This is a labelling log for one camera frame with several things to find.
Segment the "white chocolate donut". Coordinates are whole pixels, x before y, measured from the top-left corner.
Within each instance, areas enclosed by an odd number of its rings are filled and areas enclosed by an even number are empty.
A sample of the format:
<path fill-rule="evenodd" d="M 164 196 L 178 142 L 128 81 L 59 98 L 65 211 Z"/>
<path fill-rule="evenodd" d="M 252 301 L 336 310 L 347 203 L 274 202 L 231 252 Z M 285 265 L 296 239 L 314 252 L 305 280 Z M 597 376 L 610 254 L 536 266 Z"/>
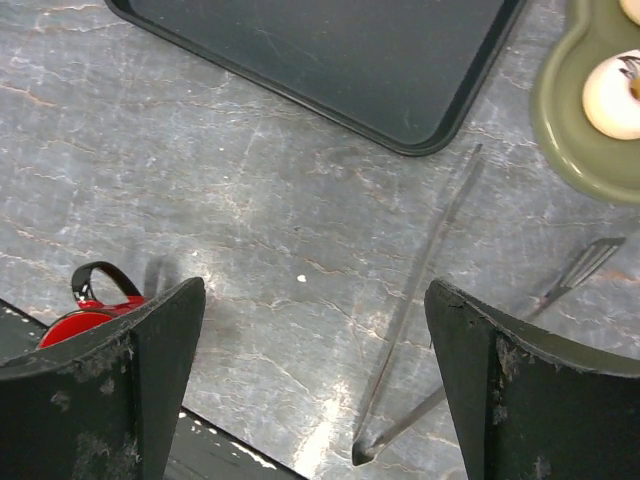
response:
<path fill-rule="evenodd" d="M 629 50 L 601 62 L 588 76 L 582 105 L 589 122 L 604 135 L 623 141 L 639 138 L 639 50 Z"/>

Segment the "red mug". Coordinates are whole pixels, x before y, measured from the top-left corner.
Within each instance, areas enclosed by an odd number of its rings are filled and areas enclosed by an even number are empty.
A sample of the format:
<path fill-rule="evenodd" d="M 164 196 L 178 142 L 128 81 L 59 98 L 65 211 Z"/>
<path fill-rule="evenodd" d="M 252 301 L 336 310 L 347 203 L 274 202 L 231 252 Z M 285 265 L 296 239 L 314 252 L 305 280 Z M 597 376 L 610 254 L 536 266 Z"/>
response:
<path fill-rule="evenodd" d="M 106 275 L 115 284 L 126 297 L 126 302 L 107 305 L 97 299 L 91 283 L 95 270 Z M 71 277 L 70 285 L 78 309 L 54 322 L 40 339 L 37 349 L 48 348 L 80 335 L 127 314 L 146 302 L 129 277 L 106 261 L 90 262 L 78 267 Z"/>

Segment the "metal tongs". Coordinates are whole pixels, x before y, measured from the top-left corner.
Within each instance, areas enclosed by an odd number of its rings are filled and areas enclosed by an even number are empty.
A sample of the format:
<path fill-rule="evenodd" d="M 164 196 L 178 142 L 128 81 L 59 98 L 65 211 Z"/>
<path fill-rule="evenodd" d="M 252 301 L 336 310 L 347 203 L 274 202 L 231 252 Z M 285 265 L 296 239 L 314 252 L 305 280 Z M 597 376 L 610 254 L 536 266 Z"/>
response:
<path fill-rule="evenodd" d="M 373 377 L 367 393 L 364 395 L 361 413 L 356 422 L 351 447 L 351 462 L 356 467 L 375 460 L 391 443 L 446 398 L 444 387 L 439 386 L 408 414 L 377 435 L 375 439 L 371 441 L 366 439 L 366 435 L 364 434 L 365 424 L 371 417 L 372 409 L 374 409 L 381 400 L 382 392 L 384 391 L 383 380 L 391 370 L 394 350 L 398 344 L 400 335 L 405 330 L 406 320 L 416 292 L 423 281 L 434 252 L 448 234 L 457 211 L 484 170 L 485 162 L 481 156 L 481 149 L 482 146 L 478 144 L 470 154 L 463 173 L 451 194 L 449 203 L 443 208 L 442 213 L 439 215 L 435 226 L 428 236 L 428 241 L 423 252 L 419 255 L 416 269 L 407 285 L 406 298 L 400 302 L 388 328 L 387 344 L 381 354 L 378 372 Z M 556 301 L 570 291 L 578 288 L 578 286 L 591 277 L 609 258 L 617 253 L 626 241 L 627 238 L 624 236 L 602 237 L 592 241 L 581 249 L 574 255 L 571 262 L 563 268 L 557 281 L 544 296 L 540 297 L 535 304 L 535 308 L 526 315 L 524 319 L 528 322 L 538 319 L 538 317 Z"/>

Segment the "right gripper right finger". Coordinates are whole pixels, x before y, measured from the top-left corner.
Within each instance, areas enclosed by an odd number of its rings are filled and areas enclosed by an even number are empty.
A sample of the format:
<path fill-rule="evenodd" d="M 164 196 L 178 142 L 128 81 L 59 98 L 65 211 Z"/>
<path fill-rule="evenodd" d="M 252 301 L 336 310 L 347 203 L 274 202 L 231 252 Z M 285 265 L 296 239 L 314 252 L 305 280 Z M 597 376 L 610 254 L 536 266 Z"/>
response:
<path fill-rule="evenodd" d="M 468 478 L 638 478 L 638 360 L 444 280 L 426 290 L 425 314 Z"/>

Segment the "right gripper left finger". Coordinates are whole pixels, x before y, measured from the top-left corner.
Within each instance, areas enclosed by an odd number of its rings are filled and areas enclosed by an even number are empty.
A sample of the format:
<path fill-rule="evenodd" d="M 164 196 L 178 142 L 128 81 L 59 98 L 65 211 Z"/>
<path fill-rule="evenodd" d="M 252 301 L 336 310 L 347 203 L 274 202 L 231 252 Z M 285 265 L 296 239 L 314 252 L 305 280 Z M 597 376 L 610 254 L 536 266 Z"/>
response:
<path fill-rule="evenodd" d="M 189 278 L 3 363 L 2 478 L 162 478 L 205 304 L 203 279 Z"/>

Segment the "blue iced donut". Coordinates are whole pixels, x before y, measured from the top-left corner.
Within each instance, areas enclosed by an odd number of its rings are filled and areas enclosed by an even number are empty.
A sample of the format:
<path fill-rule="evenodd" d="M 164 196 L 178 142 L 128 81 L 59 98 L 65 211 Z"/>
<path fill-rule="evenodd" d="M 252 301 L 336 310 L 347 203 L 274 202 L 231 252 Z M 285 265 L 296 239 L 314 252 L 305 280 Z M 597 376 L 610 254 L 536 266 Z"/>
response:
<path fill-rule="evenodd" d="M 636 25 L 640 25 L 640 0 L 620 0 L 624 14 Z"/>

